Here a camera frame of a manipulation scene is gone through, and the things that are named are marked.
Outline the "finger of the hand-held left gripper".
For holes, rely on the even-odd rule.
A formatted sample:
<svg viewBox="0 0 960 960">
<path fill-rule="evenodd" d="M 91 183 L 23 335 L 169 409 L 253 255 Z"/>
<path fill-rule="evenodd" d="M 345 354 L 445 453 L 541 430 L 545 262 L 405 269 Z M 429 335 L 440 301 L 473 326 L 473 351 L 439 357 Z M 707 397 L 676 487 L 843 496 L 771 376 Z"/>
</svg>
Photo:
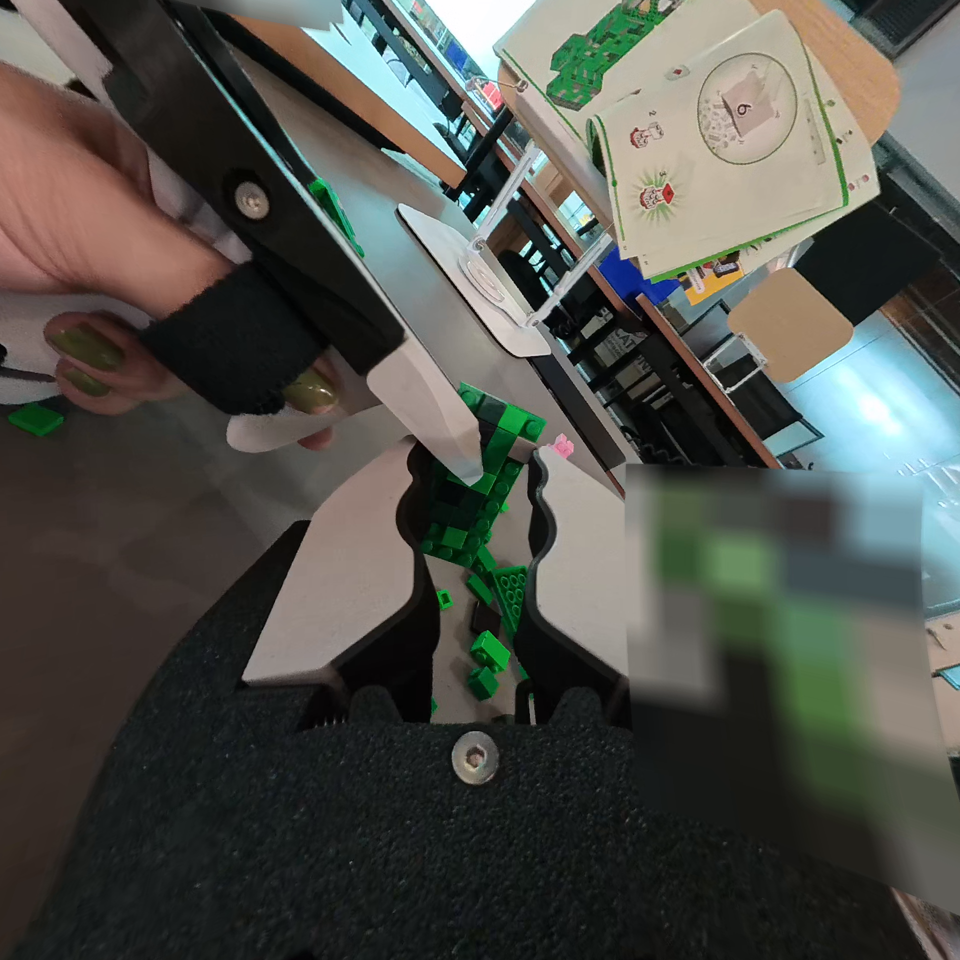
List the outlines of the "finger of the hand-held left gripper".
<svg viewBox="0 0 960 960">
<path fill-rule="evenodd" d="M 416 337 L 374 366 L 366 386 L 450 473 L 468 486 L 481 480 L 478 420 Z"/>
</svg>

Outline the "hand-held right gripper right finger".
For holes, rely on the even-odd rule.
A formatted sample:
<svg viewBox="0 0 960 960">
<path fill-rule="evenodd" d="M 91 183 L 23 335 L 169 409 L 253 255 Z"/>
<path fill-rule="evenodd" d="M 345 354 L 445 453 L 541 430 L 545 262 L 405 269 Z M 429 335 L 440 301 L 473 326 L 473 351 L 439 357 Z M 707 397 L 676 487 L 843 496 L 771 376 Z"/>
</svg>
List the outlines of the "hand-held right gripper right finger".
<svg viewBox="0 0 960 960">
<path fill-rule="evenodd" d="M 532 560 L 514 636 L 522 664 L 546 677 L 561 651 L 604 679 L 628 671 L 625 503 L 553 447 L 529 462 Z"/>
</svg>

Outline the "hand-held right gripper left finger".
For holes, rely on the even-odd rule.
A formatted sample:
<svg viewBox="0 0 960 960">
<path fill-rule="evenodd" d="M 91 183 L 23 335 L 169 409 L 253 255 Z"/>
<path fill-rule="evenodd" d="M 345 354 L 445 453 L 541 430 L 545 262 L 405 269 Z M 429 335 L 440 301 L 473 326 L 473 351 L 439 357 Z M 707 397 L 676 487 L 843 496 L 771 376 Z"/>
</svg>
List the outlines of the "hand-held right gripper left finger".
<svg viewBox="0 0 960 960">
<path fill-rule="evenodd" d="M 249 687 L 317 682 L 356 657 L 432 659 L 441 612 L 419 537 L 432 457 L 405 437 L 320 504 L 242 674 Z"/>
</svg>

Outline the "green tiled lego plate assembly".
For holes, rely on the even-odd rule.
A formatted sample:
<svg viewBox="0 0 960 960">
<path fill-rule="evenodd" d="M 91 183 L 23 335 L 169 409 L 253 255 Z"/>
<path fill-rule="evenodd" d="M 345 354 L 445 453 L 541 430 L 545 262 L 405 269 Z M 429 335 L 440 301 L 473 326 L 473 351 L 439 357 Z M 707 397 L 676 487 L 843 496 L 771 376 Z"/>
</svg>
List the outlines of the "green tiled lego plate assembly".
<svg viewBox="0 0 960 960">
<path fill-rule="evenodd" d="M 468 383 L 460 384 L 458 394 L 477 419 L 484 471 L 481 479 L 469 486 L 434 462 L 421 551 L 481 573 L 494 567 L 487 544 L 522 473 L 521 456 L 513 452 L 515 443 L 534 445 L 546 421 Z"/>
</svg>

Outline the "large bare green lego plate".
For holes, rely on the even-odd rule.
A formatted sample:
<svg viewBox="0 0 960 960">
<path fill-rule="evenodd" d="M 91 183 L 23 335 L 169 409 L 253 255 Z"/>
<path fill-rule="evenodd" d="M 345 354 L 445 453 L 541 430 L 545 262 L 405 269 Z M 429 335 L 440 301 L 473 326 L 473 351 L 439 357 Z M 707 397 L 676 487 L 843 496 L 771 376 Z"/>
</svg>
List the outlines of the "large bare green lego plate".
<svg viewBox="0 0 960 960">
<path fill-rule="evenodd" d="M 490 589 L 500 611 L 503 629 L 512 642 L 522 619 L 527 567 L 501 567 L 491 571 L 489 576 Z"/>
</svg>

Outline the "lego instruction booklet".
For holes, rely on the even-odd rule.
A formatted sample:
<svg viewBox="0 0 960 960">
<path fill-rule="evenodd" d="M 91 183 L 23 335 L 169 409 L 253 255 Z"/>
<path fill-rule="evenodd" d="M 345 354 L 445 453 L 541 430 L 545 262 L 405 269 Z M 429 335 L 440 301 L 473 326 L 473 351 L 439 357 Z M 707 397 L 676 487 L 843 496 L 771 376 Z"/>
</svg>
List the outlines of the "lego instruction booklet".
<svg viewBox="0 0 960 960">
<path fill-rule="evenodd" d="M 534 2 L 493 44 L 520 117 L 649 280 L 750 271 L 878 193 L 787 2 Z"/>
</svg>

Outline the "person's left hand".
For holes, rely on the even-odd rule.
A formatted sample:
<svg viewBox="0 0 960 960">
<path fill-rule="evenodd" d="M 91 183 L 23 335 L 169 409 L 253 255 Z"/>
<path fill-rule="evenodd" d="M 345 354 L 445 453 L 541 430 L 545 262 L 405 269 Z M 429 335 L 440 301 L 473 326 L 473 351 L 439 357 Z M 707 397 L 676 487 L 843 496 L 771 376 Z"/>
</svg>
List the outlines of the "person's left hand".
<svg viewBox="0 0 960 960">
<path fill-rule="evenodd" d="M 234 262 L 163 212 L 148 151 L 100 103 L 2 62 L 2 291 L 97 295 L 165 321 Z M 119 416 L 190 389 L 126 318 L 67 311 L 43 326 L 60 393 Z"/>
</svg>

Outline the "yellow leaflet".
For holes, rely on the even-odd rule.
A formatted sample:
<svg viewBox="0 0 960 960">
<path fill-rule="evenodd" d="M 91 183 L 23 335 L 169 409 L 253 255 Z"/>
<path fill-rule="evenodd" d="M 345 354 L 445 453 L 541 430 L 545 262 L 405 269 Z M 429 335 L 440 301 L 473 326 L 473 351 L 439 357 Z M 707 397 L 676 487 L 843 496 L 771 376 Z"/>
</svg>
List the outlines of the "yellow leaflet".
<svg viewBox="0 0 960 960">
<path fill-rule="evenodd" d="M 678 276 L 678 282 L 690 305 L 696 306 L 743 277 L 736 253 L 692 267 Z"/>
</svg>

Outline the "tan rounded board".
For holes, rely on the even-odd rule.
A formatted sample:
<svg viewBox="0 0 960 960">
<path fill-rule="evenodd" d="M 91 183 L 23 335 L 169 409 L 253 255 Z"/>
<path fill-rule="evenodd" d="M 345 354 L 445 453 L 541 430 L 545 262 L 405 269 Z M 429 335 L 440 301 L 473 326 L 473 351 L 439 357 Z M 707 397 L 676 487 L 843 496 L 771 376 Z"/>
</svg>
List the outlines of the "tan rounded board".
<svg viewBox="0 0 960 960">
<path fill-rule="evenodd" d="M 797 270 L 772 272 L 726 318 L 765 360 L 764 373 L 788 384 L 841 351 L 855 328 Z"/>
<path fill-rule="evenodd" d="M 759 14 L 779 9 L 796 28 L 850 108 L 871 145 L 888 130 L 902 99 L 893 63 L 821 1 L 752 1 Z"/>
</svg>

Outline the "green lego wall panel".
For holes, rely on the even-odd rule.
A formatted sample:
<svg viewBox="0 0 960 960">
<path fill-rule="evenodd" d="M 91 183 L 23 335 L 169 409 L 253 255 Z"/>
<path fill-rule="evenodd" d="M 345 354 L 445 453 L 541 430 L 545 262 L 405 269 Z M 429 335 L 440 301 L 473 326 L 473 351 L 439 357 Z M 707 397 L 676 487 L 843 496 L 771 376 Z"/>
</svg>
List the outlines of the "green lego wall panel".
<svg viewBox="0 0 960 960">
<path fill-rule="evenodd" d="M 341 231 L 344 238 L 354 249 L 355 254 L 364 259 L 365 251 L 360 246 L 354 227 L 333 187 L 322 177 L 317 177 L 308 185 L 307 189 L 318 206 Z"/>
</svg>

